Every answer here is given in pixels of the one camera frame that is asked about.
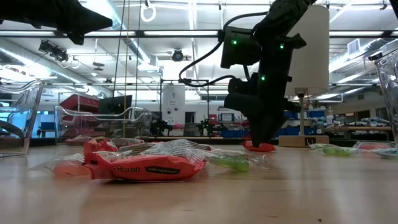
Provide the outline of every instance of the wooden block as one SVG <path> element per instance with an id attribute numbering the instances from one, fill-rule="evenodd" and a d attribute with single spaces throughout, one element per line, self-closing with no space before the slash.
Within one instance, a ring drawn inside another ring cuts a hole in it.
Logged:
<path id="1" fill-rule="evenodd" d="M 310 147 L 311 144 L 329 144 L 329 136 L 279 136 L 279 146 Z"/>

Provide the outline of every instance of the lamp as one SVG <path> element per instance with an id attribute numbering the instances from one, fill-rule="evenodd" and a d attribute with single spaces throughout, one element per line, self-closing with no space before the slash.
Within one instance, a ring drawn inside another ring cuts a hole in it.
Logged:
<path id="1" fill-rule="evenodd" d="M 306 147 L 313 143 L 328 143 L 328 136 L 304 135 L 305 95 L 319 95 L 328 91 L 329 86 L 329 12 L 322 6 L 311 6 L 288 36 L 300 34 L 307 45 L 293 51 L 285 94 L 298 96 L 302 107 L 300 113 L 300 135 L 279 136 L 279 145 Z"/>

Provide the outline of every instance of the security camera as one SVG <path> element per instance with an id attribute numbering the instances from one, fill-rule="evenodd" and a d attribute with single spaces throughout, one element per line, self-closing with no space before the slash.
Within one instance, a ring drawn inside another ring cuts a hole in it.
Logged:
<path id="1" fill-rule="evenodd" d="M 182 53 L 181 49 L 175 49 L 172 55 L 172 60 L 174 62 L 181 62 L 184 59 L 184 54 Z"/>

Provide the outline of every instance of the white lampshade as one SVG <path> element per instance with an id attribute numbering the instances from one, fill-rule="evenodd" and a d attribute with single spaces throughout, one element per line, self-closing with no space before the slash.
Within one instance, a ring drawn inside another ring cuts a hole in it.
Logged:
<path id="1" fill-rule="evenodd" d="M 329 88 L 329 10 L 311 6 L 288 34 L 300 34 L 307 46 L 293 51 L 287 83 L 287 96 L 295 96 L 295 88 L 307 88 L 309 95 L 322 94 Z"/>

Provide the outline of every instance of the white ring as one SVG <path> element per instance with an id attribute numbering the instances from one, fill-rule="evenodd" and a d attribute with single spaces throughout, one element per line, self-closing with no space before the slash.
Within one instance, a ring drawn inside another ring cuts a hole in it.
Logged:
<path id="1" fill-rule="evenodd" d="M 145 9 L 151 9 L 152 10 L 152 15 L 150 16 L 150 18 L 146 18 L 144 15 L 144 11 Z M 141 8 L 141 19 L 144 22 L 150 22 L 153 21 L 156 17 L 156 8 L 154 6 L 149 6 L 149 7 L 142 7 Z"/>

